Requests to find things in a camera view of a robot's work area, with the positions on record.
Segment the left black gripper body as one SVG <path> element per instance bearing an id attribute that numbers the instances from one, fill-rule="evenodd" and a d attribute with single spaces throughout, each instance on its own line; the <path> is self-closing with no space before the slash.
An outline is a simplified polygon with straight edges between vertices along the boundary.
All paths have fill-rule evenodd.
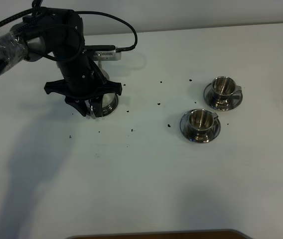
<path id="1" fill-rule="evenodd" d="M 57 93 L 67 103 L 79 103 L 104 94 L 121 95 L 121 83 L 108 81 L 96 63 L 82 54 L 70 62 L 58 62 L 63 79 L 47 82 L 46 94 Z"/>

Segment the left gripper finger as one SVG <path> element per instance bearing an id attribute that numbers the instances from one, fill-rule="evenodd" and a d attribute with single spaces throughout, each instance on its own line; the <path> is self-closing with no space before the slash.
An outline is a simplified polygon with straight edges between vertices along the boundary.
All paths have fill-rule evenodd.
<path id="1" fill-rule="evenodd" d="M 91 118 L 100 118 L 102 112 L 102 97 L 89 100 L 89 113 Z"/>
<path id="2" fill-rule="evenodd" d="M 87 106 L 84 101 L 76 100 L 70 97 L 65 97 L 65 103 L 76 109 L 83 117 L 87 115 Z"/>

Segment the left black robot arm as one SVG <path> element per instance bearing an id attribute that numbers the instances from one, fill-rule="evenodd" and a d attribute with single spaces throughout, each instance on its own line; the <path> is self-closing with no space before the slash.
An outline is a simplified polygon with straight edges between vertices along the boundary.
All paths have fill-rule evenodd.
<path id="1" fill-rule="evenodd" d="M 0 21 L 0 27 L 19 18 L 21 23 L 0 36 L 0 75 L 20 61 L 46 58 L 57 63 L 63 77 L 45 84 L 47 94 L 63 95 L 65 103 L 83 116 L 101 118 L 116 109 L 122 85 L 110 81 L 101 62 L 121 54 L 121 49 L 85 45 L 77 11 L 34 6 Z"/>

